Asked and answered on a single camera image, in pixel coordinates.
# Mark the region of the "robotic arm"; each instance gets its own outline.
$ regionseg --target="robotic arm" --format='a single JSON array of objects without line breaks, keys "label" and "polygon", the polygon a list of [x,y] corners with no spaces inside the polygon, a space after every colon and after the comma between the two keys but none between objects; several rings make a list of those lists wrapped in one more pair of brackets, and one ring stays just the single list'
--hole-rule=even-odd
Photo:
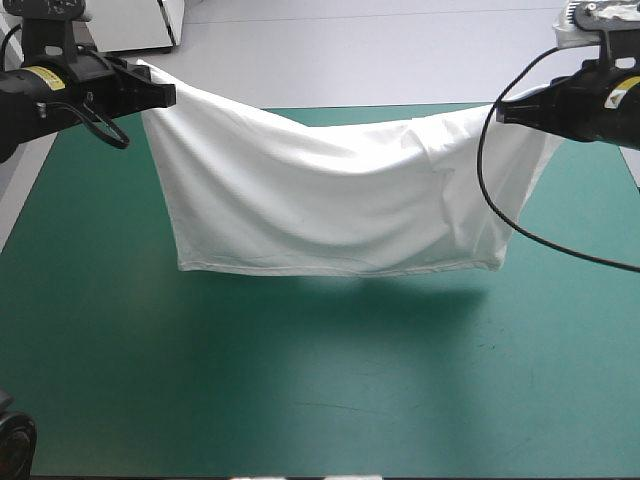
[{"label": "robotic arm", "polygon": [[580,142],[640,149],[640,2],[570,1],[555,30],[558,49],[600,46],[570,77],[498,104],[498,120]]},{"label": "robotic arm", "polygon": [[175,86],[154,83],[148,67],[76,44],[72,22],[86,19],[85,0],[4,0],[4,7],[23,18],[24,63],[0,72],[0,110],[11,112],[0,117],[0,163],[21,143],[80,123],[126,148],[114,118],[175,104]]}]

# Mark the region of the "black camera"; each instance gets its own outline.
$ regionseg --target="black camera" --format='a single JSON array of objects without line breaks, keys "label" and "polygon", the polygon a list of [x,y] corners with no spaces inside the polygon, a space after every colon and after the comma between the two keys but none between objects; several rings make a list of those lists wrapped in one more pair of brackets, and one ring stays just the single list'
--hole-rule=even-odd
[{"label": "black camera", "polygon": [[0,390],[0,479],[28,480],[36,449],[36,424],[24,413],[8,412],[13,399]]}]

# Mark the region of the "cloth hem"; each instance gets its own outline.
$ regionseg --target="cloth hem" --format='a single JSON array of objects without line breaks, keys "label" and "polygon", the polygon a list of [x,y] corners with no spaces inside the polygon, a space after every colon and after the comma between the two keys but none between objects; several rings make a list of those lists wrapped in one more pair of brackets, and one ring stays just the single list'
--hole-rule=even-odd
[{"label": "cloth hem", "polygon": [[183,272],[209,271],[218,273],[232,273],[238,275],[251,275],[256,277],[352,277],[352,278],[382,278],[401,277],[409,275],[422,275],[454,270],[480,268],[490,271],[498,271],[503,262],[464,262],[451,263],[430,267],[408,268],[403,270],[383,270],[380,272],[363,273],[350,270],[342,270],[332,267],[238,267],[210,262],[178,262],[178,268]]}]

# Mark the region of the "table surface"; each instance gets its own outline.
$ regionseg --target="table surface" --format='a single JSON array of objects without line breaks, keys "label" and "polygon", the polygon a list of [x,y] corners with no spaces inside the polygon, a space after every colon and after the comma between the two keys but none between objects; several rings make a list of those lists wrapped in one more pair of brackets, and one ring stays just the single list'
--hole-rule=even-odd
[{"label": "table surface", "polygon": [[[519,236],[498,273],[180,273],[140,120],[121,123],[123,152],[58,137],[0,256],[0,384],[37,420],[35,473],[640,475],[639,276]],[[617,148],[566,142],[522,220],[640,263],[638,206]]]}]

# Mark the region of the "white floor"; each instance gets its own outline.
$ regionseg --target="white floor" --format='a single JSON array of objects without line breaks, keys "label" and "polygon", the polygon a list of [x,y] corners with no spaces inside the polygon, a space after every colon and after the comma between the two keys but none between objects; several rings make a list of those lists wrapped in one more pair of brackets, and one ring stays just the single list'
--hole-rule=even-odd
[{"label": "white floor", "polygon": [[[487,102],[555,45],[563,0],[187,0],[183,44],[146,59],[257,107]],[[549,59],[523,88],[594,50]]]}]

